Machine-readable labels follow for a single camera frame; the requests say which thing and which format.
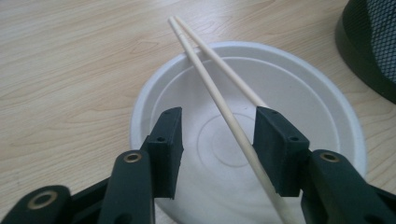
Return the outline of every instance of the black mesh container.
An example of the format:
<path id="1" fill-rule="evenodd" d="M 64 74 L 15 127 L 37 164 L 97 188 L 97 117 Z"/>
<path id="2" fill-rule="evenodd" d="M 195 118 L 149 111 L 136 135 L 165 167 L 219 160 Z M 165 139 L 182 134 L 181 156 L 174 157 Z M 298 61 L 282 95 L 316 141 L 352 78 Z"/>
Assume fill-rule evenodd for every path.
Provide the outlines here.
<path id="1" fill-rule="evenodd" d="M 335 42 L 349 68 L 396 104 L 396 0 L 350 0 Z"/>

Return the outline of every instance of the wooden table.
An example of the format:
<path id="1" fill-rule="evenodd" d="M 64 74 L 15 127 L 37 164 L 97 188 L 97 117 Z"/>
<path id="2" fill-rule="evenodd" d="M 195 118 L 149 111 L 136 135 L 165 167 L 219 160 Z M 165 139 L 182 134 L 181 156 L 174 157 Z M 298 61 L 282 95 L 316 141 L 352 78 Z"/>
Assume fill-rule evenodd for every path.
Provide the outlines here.
<path id="1" fill-rule="evenodd" d="M 333 32 L 346 3 L 0 1 L 0 218 L 34 189 L 59 184 L 76 193 L 109 176 L 129 149 L 140 89 L 183 52 L 167 23 L 176 14 L 206 42 L 260 42 L 322 71 L 360 119 L 367 181 L 396 193 L 396 105 L 338 55 Z"/>

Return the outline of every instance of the metal grommet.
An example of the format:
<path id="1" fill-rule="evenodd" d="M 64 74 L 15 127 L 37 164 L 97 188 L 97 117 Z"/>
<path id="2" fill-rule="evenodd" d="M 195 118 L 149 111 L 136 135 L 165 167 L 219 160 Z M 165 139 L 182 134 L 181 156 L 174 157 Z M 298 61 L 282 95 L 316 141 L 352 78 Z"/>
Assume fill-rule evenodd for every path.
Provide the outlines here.
<path id="1" fill-rule="evenodd" d="M 27 207 L 32 210 L 40 209 L 53 203 L 57 197 L 58 193 L 52 189 L 49 189 L 38 193 L 35 197 L 33 197 L 33 199 L 31 199 L 27 204 Z"/>
<path id="2" fill-rule="evenodd" d="M 322 152 L 322 153 L 320 153 L 320 157 L 323 160 L 329 161 L 329 162 L 339 162 L 340 161 L 340 159 L 336 155 L 334 155 L 330 152 Z"/>
<path id="3" fill-rule="evenodd" d="M 140 153 L 130 153 L 124 157 L 124 161 L 126 162 L 136 162 L 142 159 L 142 155 Z"/>

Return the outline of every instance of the wooden chopstick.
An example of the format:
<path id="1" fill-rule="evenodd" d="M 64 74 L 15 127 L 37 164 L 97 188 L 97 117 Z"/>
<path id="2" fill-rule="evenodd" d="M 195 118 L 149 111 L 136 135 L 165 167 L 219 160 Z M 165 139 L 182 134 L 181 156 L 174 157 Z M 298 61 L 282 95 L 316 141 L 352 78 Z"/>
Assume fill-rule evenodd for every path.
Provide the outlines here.
<path id="1" fill-rule="evenodd" d="M 175 18 L 171 17 L 169 19 L 169 23 L 171 24 L 175 34 L 177 35 L 180 44 L 183 46 L 184 50 L 186 50 L 188 57 L 190 58 L 191 62 L 197 69 L 203 82 L 205 83 L 205 86 L 209 91 L 210 95 L 212 96 L 213 100 L 215 101 L 215 104 L 218 107 L 221 115 L 224 117 L 225 121 L 227 122 L 227 125 L 229 126 L 231 132 L 233 133 L 234 138 L 236 139 L 236 142 L 242 148 L 242 151 L 244 152 L 247 161 L 249 162 L 250 166 L 253 169 L 253 172 L 255 173 L 260 183 L 262 184 L 262 187 L 267 193 L 267 196 L 270 199 L 273 207 L 277 211 L 279 217 L 281 218 L 283 223 L 296 223 L 296 219 L 294 218 L 293 213 L 290 211 L 285 200 L 282 197 L 280 197 L 278 194 L 276 194 L 275 189 L 272 186 L 267 173 L 265 173 L 264 169 L 262 168 L 262 165 L 260 164 L 256 151 L 254 150 L 253 146 L 250 144 L 248 140 L 248 137 L 242 130 L 236 118 L 233 116 L 233 112 L 231 111 L 230 107 L 227 106 L 224 98 L 221 96 L 221 93 L 219 92 L 219 89 L 216 87 L 212 78 L 204 68 L 204 65 L 199 60 L 198 56 L 195 54 L 188 39 L 186 38 L 186 36 L 184 36 L 180 26 L 175 21 Z"/>
<path id="2" fill-rule="evenodd" d="M 229 77 L 229 79 L 235 84 L 241 91 L 246 95 L 246 97 L 250 100 L 251 103 L 258 106 L 268 107 L 268 105 L 260 98 L 260 96 L 252 90 L 249 85 L 238 76 L 235 71 L 224 62 L 220 56 L 210 48 L 204 40 L 201 39 L 191 28 L 190 26 L 184 22 L 180 17 L 175 16 L 175 20 L 178 24 L 184 29 L 184 31 L 191 37 L 191 39 L 198 44 L 200 49 L 215 62 L 221 70 Z"/>

